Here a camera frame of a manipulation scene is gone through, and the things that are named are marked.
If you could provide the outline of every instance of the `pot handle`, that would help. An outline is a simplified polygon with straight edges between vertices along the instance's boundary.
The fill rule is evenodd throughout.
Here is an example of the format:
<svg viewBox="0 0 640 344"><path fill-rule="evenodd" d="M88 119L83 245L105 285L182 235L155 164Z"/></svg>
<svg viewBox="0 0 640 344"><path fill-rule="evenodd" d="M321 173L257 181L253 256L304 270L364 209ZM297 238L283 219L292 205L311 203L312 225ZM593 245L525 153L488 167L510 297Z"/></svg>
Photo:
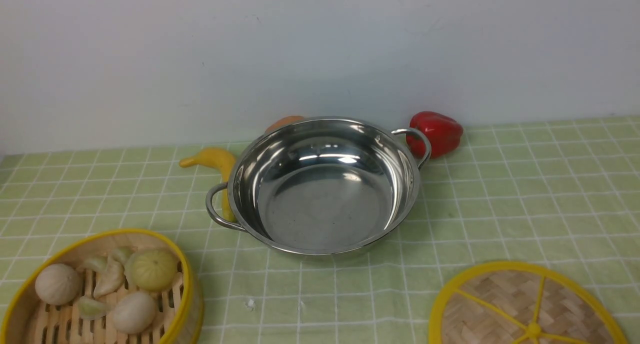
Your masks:
<svg viewBox="0 0 640 344"><path fill-rule="evenodd" d="M414 129L413 127L410 127L410 128L407 128L407 129L396 129L396 130L393 130L391 132L391 134L394 134L394 135L398 135L398 134L413 135L414 137L418 137L424 143L424 147L426 148L426 150L425 150L424 155L422 156L422 158L420 158L420 160L418 161L418 169L422 169L422 167L425 165L427 160L429 160L429 158L432 156L432 144L429 141L429 139L427 139L427 137L423 134L423 132L418 130L418 129Z"/></svg>
<svg viewBox="0 0 640 344"><path fill-rule="evenodd" d="M224 189L227 189L227 183L226 182L222 182L221 184L218 184L218 185L212 187L206 193L205 205L206 205L206 212L208 212L208 216L210 216L211 219L213 219L213 221L216 222L219 226L222 226L222 227L225 227L225 228L229 228L229 229L233 229L233 230L239 230L240 232L246 232L247 230L245 228L243 228L242 225L240 225L238 223L233 223L231 221L228 221L227 219L224 219L214 209L214 207L213 207L213 196L217 192L224 191Z"/></svg>

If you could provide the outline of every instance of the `stainless steel pot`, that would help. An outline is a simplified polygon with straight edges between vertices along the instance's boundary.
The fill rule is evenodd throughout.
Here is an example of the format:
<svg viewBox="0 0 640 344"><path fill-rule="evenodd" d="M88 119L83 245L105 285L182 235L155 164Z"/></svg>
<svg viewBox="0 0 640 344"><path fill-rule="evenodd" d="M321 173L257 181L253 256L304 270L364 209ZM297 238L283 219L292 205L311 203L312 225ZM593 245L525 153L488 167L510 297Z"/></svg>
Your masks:
<svg viewBox="0 0 640 344"><path fill-rule="evenodd" d="M422 139L424 157L416 162L398 134ZM206 194L206 211L219 225L285 252L354 251L405 219L430 155L429 140L416 129L388 132L352 118L307 118L251 143L229 181ZM224 189L238 223L213 207L214 194Z"/></svg>

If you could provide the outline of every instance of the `yellow rim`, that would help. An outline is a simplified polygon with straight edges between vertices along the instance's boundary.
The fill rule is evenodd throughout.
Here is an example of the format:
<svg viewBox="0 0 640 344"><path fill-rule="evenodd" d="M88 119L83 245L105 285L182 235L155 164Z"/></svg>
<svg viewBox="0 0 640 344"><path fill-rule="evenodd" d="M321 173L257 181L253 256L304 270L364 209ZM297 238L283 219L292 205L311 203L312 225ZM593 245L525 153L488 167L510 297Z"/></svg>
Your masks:
<svg viewBox="0 0 640 344"><path fill-rule="evenodd" d="M160 339L160 342L158 344L169 344L176 341L176 339L178 338L178 334L180 333L180 329L183 327L183 325L185 325L185 321L187 319L186 314L188 313L188 307L191 305L192 296L194 296L194 293L192 292L192 283L191 283L192 268L189 264L189 261L187 261L186 256L183 254L183 251L173 241L169 240L168 237L162 234L159 234L157 232L153 232L151 230L145 230L141 228L126 228L126 229L110 230L106 232L101 232L100 234L85 237L85 239L79 240L78 242L67 246L66 248L64 248L63 250L59 251L58 253L53 255L51 258L46 260L42 265L38 267L38 269L36 269L36 271L34 271L34 273L32 273L29 276L29 278L27 278L27 280L24 281L24 283L22 284L18 292L13 296L11 303L7 307L6 314L4 315L4 319L2 321L2 330L0 330L0 333L7 332L7 327L9 326L9 317L13 312L13 310L15 309L16 304L18 303L18 298L23 296L23 294L25 294L27 288L29 288L29 285L36 280L36 278L38 277L38 274L43 269L50 266L55 261L59 260L64 254L68 253L69 251L75 248L78 248L79 246L82 246L89 242L93 242L96 239L109 237L111 235L116 235L116 234L144 234L144 235L149 235L151 237L155 237L156 239L160 239L165 244L167 244L167 246L169 246L169 248L171 248L173 252L178 255L178 259L180 259L180 261L183 262L183 264L185 264L182 267L183 284L184 284L184 290L182 292L182 299L183 299L182 303L185 303L185 305L180 305L175 319L173 320L169 328L166 330L166 332L164 333L164 335L162 336L162 339ZM199 323L200 324L202 323L202 315L200 315ZM2 344L4 344L5 343L4 336L0 337L0 339L2 339Z"/></svg>
<svg viewBox="0 0 640 344"><path fill-rule="evenodd" d="M506 314L502 310L498 309L497 307L494 307L490 303L487 303L482 299L479 299L475 296L472 296L460 290L460 287L462 286L462 284L466 283L467 281L477 276L481 276L483 274L496 272L496 271L521 271L526 273L537 274L538 276L540 276L541 285L537 293L537 303L535 304L532 325L527 326L524 323L521 323L516 319L514 319L513 317L511 317L510 315ZM560 273L544 268L542 266L528 264L526 262L515 262L515 261L487 262L485 264L473 266L463 271L462 273L458 274L457 276L455 276L455 278L451 279L451 281L446 283L444 287L442 287L442 290L439 292L438 296L436 297L436 301L433 304L433 308L431 310L431 315L429 319L429 342L433 344L442 343L441 328L442 328L442 317L444 315L444 310L453 294L461 294L462 296L465 296L470 300L473 300L476 303L493 310L494 312L498 313L502 317L505 317L505 319L507 319L508 321L522 328L522 330L525 331L525 334L522 337L518 338L516 341L514 341L515 344L521 343L527 339L531 339L533 340L534 343L538 343L537 337L545 337L548 339L554 339L554 340L565 342L565 343L587 344L584 341L577 340L574 338L562 337L560 335L553 335L553 334L540 332L539 330L540 326L537 324L537 321L538 321L538 314L540 312L540 303L542 301L542 294L543 294L542 284L544 284L544 280L546 279L554 280L562 284L563 286L569 288L570 290L573 290L574 293L576 293L585 303L587 303L594 310L594 312L600 317L600 319L602 320L602 322L605 324L606 328L610 332L614 343L616 344L627 343L627 340L624 334L622 333L621 328L618 326L618 323L611 316L611 314L594 296L589 294L589 292L583 289L583 287L581 287L578 283L574 282L573 280L567 278L566 276Z"/></svg>

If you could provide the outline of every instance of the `bamboo steamer lid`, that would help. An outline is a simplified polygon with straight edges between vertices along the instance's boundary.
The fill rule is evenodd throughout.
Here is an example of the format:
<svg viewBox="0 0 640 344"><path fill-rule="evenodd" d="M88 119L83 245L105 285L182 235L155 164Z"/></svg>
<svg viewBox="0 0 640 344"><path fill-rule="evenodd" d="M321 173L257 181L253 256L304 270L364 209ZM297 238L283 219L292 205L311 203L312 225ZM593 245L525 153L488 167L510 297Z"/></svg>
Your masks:
<svg viewBox="0 0 640 344"><path fill-rule="evenodd" d="M523 262L467 269L438 294L430 344L626 344L611 314L569 278Z"/></svg>

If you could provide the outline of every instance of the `yellow spoke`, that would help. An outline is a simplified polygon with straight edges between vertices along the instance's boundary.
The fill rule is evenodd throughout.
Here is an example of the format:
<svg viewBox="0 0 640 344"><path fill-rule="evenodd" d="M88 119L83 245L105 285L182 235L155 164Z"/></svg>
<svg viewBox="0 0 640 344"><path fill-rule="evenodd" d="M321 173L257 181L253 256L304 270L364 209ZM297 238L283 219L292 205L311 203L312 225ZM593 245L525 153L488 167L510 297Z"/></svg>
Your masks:
<svg viewBox="0 0 640 344"><path fill-rule="evenodd" d="M529 338L529 336L524 334L521 337L519 337L518 339L516 339L514 342L512 342L511 344L520 344L521 342L524 342L528 338Z"/></svg>
<svg viewBox="0 0 640 344"><path fill-rule="evenodd" d="M546 337L546 338L549 338L549 339L557 340L558 342L565 342L565 343L570 343L570 344L589 344L589 342L582 341L580 339L575 339L573 337L566 337L566 336L562 336L562 335L549 334L549 333L546 333L546 332L542 332L542 333L540 333L540 335L542 337Z"/></svg>
<svg viewBox="0 0 640 344"><path fill-rule="evenodd" d="M494 312L498 313L499 315L501 315L502 317L504 317L506 320L510 321L511 323L514 323L516 326L518 326L519 328L521 328L522 330L526 331L527 330L527 326L524 325L523 323L519 322L518 320L514 319L511 315L507 314L506 312L503 312L502 309L498 308L497 306L494 306L490 303L487 303L486 301L480 299L480 298L476 298L475 296L466 293L460 289L455 289L455 293L460 294L461 296L470 299L476 303L478 303L479 305L482 305L486 308L489 308L490 310L493 310Z"/></svg>
<svg viewBox="0 0 640 344"><path fill-rule="evenodd" d="M538 322L538 315L540 314L540 306L542 305L542 295L545 292L545 277L540 276L540 287L537 289L537 299L535 300L535 310L533 311L532 323Z"/></svg>

